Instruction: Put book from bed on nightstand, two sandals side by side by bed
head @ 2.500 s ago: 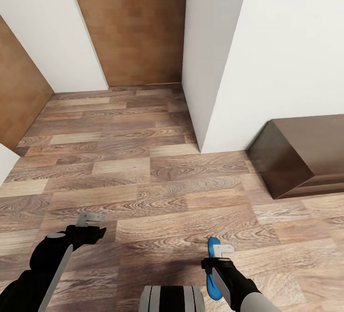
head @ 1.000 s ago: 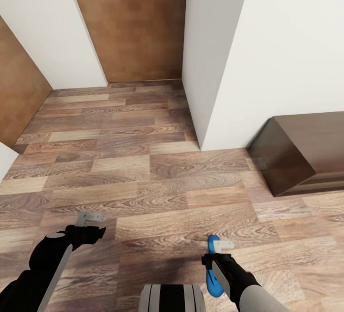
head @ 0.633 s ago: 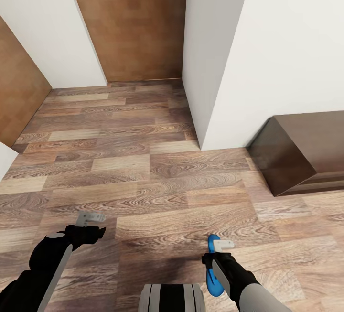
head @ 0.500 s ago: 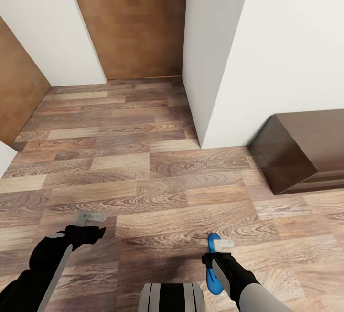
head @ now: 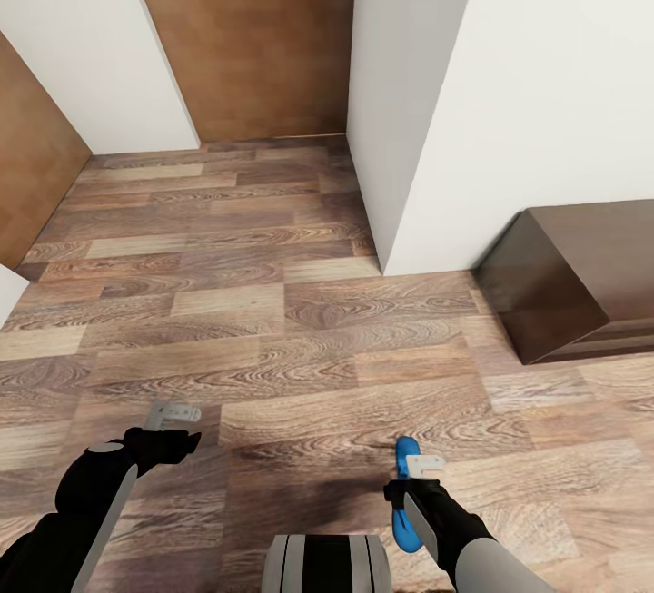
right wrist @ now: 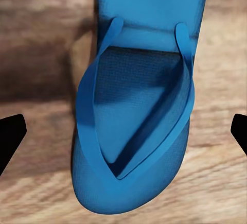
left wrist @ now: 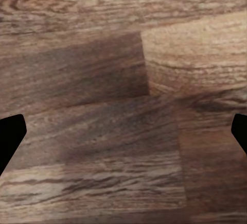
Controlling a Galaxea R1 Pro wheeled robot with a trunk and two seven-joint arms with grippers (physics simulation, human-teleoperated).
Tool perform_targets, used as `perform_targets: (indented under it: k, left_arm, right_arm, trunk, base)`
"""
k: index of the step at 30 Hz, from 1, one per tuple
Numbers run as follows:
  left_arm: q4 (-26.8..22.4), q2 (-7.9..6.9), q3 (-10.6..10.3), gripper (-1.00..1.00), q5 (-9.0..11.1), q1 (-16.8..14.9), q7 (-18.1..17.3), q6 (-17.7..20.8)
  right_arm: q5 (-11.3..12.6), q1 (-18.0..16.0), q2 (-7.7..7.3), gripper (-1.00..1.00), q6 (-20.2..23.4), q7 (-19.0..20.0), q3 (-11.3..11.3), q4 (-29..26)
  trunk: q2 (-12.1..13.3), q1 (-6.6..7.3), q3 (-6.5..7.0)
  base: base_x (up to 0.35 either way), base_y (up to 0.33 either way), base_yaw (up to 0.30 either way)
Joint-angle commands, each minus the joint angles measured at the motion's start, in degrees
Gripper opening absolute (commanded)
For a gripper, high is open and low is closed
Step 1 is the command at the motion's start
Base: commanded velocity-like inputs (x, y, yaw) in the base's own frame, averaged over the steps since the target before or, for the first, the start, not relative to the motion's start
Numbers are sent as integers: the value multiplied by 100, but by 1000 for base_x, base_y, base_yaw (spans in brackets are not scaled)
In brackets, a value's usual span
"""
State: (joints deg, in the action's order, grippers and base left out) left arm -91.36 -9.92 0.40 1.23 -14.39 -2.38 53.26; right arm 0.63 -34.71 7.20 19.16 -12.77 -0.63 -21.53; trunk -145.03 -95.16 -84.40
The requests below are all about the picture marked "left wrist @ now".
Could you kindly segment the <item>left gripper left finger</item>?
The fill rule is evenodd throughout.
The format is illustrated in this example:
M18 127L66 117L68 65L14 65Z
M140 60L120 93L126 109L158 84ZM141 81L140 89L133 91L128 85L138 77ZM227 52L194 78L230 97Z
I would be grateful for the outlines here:
M27 133L22 114L0 119L0 176Z

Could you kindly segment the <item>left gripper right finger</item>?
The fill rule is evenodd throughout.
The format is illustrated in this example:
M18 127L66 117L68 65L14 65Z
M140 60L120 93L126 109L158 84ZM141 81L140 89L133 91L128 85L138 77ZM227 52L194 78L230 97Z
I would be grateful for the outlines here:
M231 132L247 154L247 115L235 114Z

